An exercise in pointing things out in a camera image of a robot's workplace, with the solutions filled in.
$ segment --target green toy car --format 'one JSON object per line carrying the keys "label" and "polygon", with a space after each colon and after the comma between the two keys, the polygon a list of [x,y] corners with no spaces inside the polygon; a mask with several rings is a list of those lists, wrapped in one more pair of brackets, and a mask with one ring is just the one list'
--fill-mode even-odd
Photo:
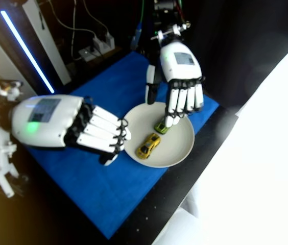
{"label": "green toy car", "polygon": [[169,130],[164,124],[164,118],[154,126],[154,129],[160,134],[165,134]]}

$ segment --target green cable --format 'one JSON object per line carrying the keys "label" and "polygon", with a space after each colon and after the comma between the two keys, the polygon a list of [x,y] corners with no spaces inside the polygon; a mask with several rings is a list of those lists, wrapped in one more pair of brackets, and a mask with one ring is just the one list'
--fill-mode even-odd
{"label": "green cable", "polygon": [[140,14],[140,23],[142,23],[143,15],[144,15],[144,3],[145,3],[145,0],[142,0],[142,13]]}
{"label": "green cable", "polygon": [[180,9],[183,10],[183,2],[182,2],[182,0],[178,0],[178,2],[179,2]]}

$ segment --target blue surface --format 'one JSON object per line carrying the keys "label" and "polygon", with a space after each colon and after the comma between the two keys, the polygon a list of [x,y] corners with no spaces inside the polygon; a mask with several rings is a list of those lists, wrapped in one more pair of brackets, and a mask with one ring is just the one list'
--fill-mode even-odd
{"label": "blue surface", "polygon": [[[94,104],[123,117],[144,103],[147,67],[144,57],[131,53],[71,94],[90,95]],[[165,101],[166,91],[167,86],[162,84],[157,101]],[[205,96],[204,100],[203,112],[189,117],[195,133],[218,107],[212,99]],[[99,164],[98,155],[79,149],[29,151],[107,238],[167,170],[143,166],[125,152],[104,167]]]}

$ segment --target power strip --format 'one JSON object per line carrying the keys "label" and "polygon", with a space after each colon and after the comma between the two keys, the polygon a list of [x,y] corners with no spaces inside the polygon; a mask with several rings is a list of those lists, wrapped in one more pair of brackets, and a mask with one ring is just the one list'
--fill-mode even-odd
{"label": "power strip", "polygon": [[99,40],[98,38],[93,38],[93,44],[95,46],[94,51],[91,51],[91,46],[83,48],[78,51],[79,55],[85,62],[93,60],[100,55],[106,54],[107,52],[114,50],[114,38],[107,33],[105,35],[105,42]]}

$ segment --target back of robotic hand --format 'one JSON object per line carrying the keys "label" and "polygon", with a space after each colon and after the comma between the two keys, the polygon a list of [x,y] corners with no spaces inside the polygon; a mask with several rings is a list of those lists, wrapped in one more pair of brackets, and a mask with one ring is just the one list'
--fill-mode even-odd
{"label": "back of robotic hand", "polygon": [[190,23],[184,21],[178,1],[156,0],[153,13],[151,30],[156,30],[156,36],[149,40],[146,102],[155,102],[161,81],[168,83],[165,126],[169,128],[184,116],[203,109],[204,77],[199,62],[182,42],[181,32]]}
{"label": "back of robotic hand", "polygon": [[73,146],[100,154],[107,166],[130,140],[127,121],[83,97],[46,95],[22,101],[12,113],[12,133],[40,148]]}

